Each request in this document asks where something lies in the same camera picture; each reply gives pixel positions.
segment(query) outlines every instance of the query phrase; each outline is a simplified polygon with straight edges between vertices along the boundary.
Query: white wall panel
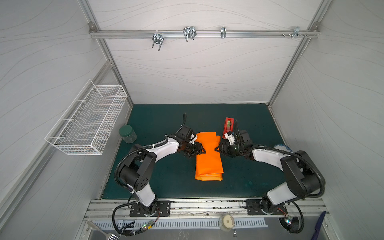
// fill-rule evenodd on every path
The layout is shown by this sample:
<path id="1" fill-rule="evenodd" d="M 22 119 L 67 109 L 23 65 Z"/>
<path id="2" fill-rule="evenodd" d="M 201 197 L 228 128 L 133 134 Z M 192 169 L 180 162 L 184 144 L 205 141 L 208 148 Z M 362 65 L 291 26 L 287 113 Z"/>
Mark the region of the white wall panel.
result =
<path id="1" fill-rule="evenodd" d="M 336 0 L 272 109 L 326 179 L 341 239 L 383 239 L 384 2 Z"/>
<path id="2" fill-rule="evenodd" d="M 321 0 L 89 0 L 102 30 L 307 28 Z"/>
<path id="3" fill-rule="evenodd" d="M 106 59 L 76 0 L 0 2 L 0 201 Z"/>
<path id="4" fill-rule="evenodd" d="M 294 39 L 109 39 L 134 103 L 265 103 L 297 45 Z"/>
<path id="5" fill-rule="evenodd" d="M 116 84 L 109 80 L 102 84 Z M 8 222 L 0 239 L 74 239 L 91 199 L 97 199 L 119 145 L 125 103 L 101 156 L 68 156 L 57 150 Z"/>

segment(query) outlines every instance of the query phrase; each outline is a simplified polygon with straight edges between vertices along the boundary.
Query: folded orange fabric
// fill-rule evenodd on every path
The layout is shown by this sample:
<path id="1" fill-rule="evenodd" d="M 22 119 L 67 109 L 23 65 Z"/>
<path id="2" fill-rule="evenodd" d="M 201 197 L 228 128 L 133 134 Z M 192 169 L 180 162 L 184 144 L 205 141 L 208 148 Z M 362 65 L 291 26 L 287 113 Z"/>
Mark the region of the folded orange fabric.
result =
<path id="1" fill-rule="evenodd" d="M 197 134 L 197 142 L 200 142 L 207 153 L 197 155 L 195 179 L 201 181 L 223 180 L 223 165 L 220 153 L 215 147 L 220 144 L 221 137 L 215 132 L 200 132 Z"/>

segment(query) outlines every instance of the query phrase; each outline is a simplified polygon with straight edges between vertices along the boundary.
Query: metal ventilation grate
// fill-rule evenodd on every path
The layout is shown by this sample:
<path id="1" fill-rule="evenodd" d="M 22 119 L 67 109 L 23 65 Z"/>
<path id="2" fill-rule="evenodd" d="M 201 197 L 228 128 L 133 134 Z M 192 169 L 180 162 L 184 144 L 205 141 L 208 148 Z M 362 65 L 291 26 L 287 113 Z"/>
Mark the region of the metal ventilation grate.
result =
<path id="1" fill-rule="evenodd" d="M 234 218 L 235 228 L 256 228 L 256 227 L 268 227 L 265 224 L 263 217 L 242 217 Z M 139 229 L 145 223 L 151 219 L 134 220 L 134 229 Z M 133 222 L 133 220 L 117 220 L 116 225 L 118 228 L 122 228 L 127 224 Z M 96 226 L 104 231 L 113 231 L 112 221 L 110 220 L 95 220 Z M 153 226 L 153 229 L 193 229 L 193 228 L 205 228 L 213 229 L 219 228 L 218 218 L 192 218 L 192 219 L 159 219 Z"/>

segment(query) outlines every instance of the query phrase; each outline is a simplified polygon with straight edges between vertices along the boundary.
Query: mounting plate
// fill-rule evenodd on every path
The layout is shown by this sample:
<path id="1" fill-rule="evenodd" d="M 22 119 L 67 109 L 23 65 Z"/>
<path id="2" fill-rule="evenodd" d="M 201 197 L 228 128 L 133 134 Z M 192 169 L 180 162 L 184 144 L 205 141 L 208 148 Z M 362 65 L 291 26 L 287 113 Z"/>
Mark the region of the mounting plate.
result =
<path id="1" fill-rule="evenodd" d="M 156 208 L 160 209 L 160 217 L 169 217 L 170 213 L 170 201 L 158 201 Z M 134 203 L 131 208 L 131 212 L 129 213 L 130 217 L 153 217 L 153 216 L 146 216 L 142 213 L 140 210 L 139 205 L 137 203 Z"/>
<path id="2" fill-rule="evenodd" d="M 265 215 L 260 206 L 261 199 L 246 199 L 245 204 L 247 206 L 247 214 L 248 215 Z M 285 204 L 281 203 L 278 205 L 278 208 L 283 210 L 285 213 L 288 213 Z M 281 215 L 283 214 L 280 210 L 276 210 L 272 214 L 269 215 Z"/>

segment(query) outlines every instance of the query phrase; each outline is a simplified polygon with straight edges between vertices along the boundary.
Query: wall-mounted basket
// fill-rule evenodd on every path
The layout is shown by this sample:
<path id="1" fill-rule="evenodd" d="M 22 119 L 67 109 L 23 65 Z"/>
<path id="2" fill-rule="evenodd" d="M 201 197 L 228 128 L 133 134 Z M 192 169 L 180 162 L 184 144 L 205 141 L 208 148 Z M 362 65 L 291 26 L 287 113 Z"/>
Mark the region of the wall-mounted basket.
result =
<path id="1" fill-rule="evenodd" d="M 101 155 L 126 98 L 121 85 L 89 80 L 45 140 L 67 155 Z"/>

